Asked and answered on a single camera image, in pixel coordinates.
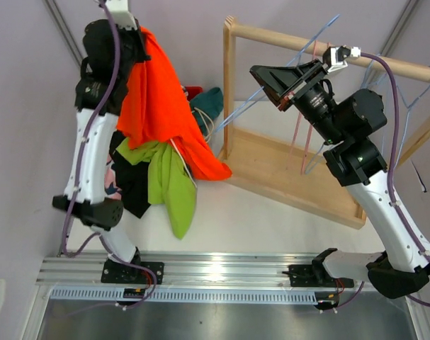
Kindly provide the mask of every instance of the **teal cloth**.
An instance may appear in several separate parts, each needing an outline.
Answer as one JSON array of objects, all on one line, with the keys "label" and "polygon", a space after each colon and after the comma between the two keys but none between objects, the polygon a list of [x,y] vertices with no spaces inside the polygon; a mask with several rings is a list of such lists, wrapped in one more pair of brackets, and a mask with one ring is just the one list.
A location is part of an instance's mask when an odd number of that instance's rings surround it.
[{"label": "teal cloth", "polygon": [[207,113],[208,117],[215,121],[224,108],[222,100],[223,97],[221,89],[219,87],[214,87],[207,92],[198,94],[189,102],[194,118],[198,122],[200,131],[204,136],[206,136],[208,133],[207,128],[203,122],[202,117],[197,111],[194,110],[194,108],[198,108],[199,110]]},{"label": "teal cloth", "polygon": [[150,162],[148,201],[150,204],[166,205],[172,231],[182,239],[196,210],[196,187],[186,173],[179,154],[171,145],[160,142],[147,142],[131,150],[128,140],[123,140],[117,152],[132,165]]}]

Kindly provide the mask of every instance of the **wooden base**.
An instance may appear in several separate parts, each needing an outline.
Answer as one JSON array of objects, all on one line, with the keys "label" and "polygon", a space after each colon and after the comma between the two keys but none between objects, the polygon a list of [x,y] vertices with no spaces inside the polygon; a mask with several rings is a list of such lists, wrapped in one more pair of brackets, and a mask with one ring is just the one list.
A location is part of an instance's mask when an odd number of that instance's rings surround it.
[{"label": "wooden base", "polygon": [[309,175],[301,176],[303,149],[294,147],[289,156],[290,145],[279,140],[237,128],[232,135],[229,157],[225,158],[225,151],[220,155],[234,174],[231,184],[355,229],[364,226],[363,209],[339,185],[324,161]]}]

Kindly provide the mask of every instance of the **metal floor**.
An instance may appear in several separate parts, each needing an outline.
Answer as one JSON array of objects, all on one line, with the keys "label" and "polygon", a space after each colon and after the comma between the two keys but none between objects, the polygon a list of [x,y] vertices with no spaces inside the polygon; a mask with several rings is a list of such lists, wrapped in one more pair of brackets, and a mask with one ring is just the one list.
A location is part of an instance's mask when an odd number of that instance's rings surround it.
[{"label": "metal floor", "polygon": [[134,310],[105,306],[63,317],[96,301],[50,300],[39,340],[413,340],[404,300],[361,293],[333,312],[313,306],[148,302]]}]

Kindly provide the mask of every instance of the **red cloth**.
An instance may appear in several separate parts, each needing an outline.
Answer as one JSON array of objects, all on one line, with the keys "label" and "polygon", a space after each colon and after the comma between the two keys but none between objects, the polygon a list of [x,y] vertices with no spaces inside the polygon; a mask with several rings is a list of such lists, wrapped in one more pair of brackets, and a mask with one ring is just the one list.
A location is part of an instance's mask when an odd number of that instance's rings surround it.
[{"label": "red cloth", "polygon": [[195,178],[229,178],[232,172],[205,142],[171,62],[153,34],[143,27],[142,32],[152,60],[133,67],[117,129],[130,138],[131,149],[173,138]]}]

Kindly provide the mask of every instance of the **wooden rod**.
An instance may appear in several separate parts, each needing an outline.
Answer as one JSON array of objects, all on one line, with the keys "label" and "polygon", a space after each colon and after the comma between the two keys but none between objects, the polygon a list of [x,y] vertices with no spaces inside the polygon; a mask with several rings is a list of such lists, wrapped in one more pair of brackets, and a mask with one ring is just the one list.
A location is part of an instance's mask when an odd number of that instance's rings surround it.
[{"label": "wooden rod", "polygon": [[430,138],[430,117],[427,118],[413,135],[405,142],[402,156],[397,166],[401,166]]},{"label": "wooden rod", "polygon": [[[234,22],[234,24],[230,28],[230,32],[233,36],[237,36],[239,38],[253,40],[268,45],[284,47],[294,51],[300,51],[309,41],[305,38],[273,32],[272,30],[265,30],[263,28],[242,25],[237,22]],[[315,54],[318,56],[322,56],[326,49],[327,44],[325,42],[317,41]],[[306,49],[305,53],[312,54],[313,51],[314,43],[312,43],[311,46]],[[403,62],[400,60],[386,57],[382,58],[387,62],[388,65],[390,65],[390,68],[395,75],[419,81],[425,81],[426,83],[430,82],[430,67],[420,64],[413,64],[411,62]],[[370,59],[365,57],[359,57],[357,59],[349,58],[348,61],[350,64],[361,67],[367,67],[370,64]],[[377,62],[374,62],[371,68],[379,72],[385,71],[383,67]]]}]

